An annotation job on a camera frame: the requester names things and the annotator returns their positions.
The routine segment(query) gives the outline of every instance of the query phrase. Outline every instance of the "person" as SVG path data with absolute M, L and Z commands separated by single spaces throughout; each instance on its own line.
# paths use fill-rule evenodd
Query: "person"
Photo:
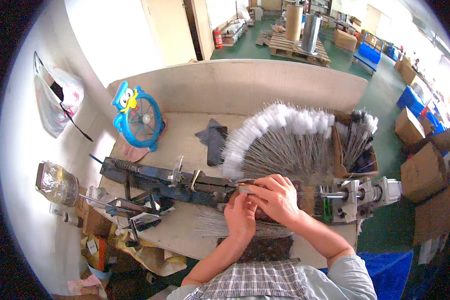
M 248 189 L 252 194 L 235 194 L 225 207 L 229 236 L 196 264 L 168 300 L 377 299 L 365 261 L 341 235 L 298 208 L 289 178 L 270 175 Z M 235 263 L 255 234 L 257 207 L 308 240 L 326 258 L 328 274 L 296 259 Z

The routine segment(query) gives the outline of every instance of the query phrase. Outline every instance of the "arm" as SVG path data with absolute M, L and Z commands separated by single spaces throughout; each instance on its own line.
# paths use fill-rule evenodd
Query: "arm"
M 199 286 L 210 281 L 238 261 L 249 243 L 250 241 L 227 237 L 209 256 L 198 262 L 183 279 L 182 286 Z
M 248 189 L 254 194 L 249 199 L 275 221 L 287 226 L 312 244 L 313 248 L 327 259 L 327 266 L 344 255 L 354 255 L 348 242 L 327 225 L 315 220 L 297 206 L 297 190 L 290 179 L 281 175 L 259 178 Z
M 255 235 L 257 204 L 247 200 L 247 194 L 234 194 L 223 212 L 229 236 L 183 279 L 182 286 L 201 285 L 238 261 Z
M 300 210 L 298 219 L 288 227 L 309 241 L 313 248 L 327 259 L 328 268 L 338 258 L 355 254 L 355 250 L 340 234 L 304 211 Z

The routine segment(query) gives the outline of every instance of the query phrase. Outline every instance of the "twisted wire brush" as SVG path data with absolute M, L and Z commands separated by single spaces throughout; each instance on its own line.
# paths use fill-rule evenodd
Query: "twisted wire brush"
M 256 224 L 255 236 L 258 238 L 285 238 L 292 234 L 288 228 L 278 224 L 267 224 L 260 221 L 257 221 Z M 201 212 L 195 219 L 193 231 L 204 237 L 228 237 L 228 226 L 224 214 L 214 210 Z
M 334 122 L 334 115 L 321 109 L 273 103 L 228 135 L 222 151 L 223 175 L 238 180 L 281 174 L 304 183 L 312 176 L 329 177 Z
M 378 118 L 363 110 L 352 112 L 343 147 L 343 166 L 350 171 L 360 155 L 368 149 L 377 131 Z

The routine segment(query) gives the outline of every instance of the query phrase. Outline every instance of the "cartoon eye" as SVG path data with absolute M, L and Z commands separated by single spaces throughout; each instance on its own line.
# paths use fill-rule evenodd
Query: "cartoon eye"
M 125 95 L 128 96 L 128 98 L 132 97 L 132 96 L 133 96 L 133 91 L 132 91 L 132 89 L 127 88 L 127 89 L 125 90 Z
M 120 97 L 120 105 L 125 108 L 127 106 L 127 100 L 130 97 L 128 97 L 126 94 Z

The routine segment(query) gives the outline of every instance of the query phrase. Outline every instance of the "hand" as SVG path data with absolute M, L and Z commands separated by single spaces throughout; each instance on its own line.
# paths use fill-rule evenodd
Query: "hand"
M 256 185 L 263 185 L 267 189 L 250 185 L 247 189 L 254 195 L 252 200 L 272 219 L 290 227 L 301 216 L 302 211 L 297 206 L 297 190 L 290 179 L 275 174 L 254 181 Z
M 229 237 L 246 241 L 248 244 L 255 235 L 256 210 L 257 204 L 247 199 L 247 193 L 234 193 L 223 212 L 228 225 Z

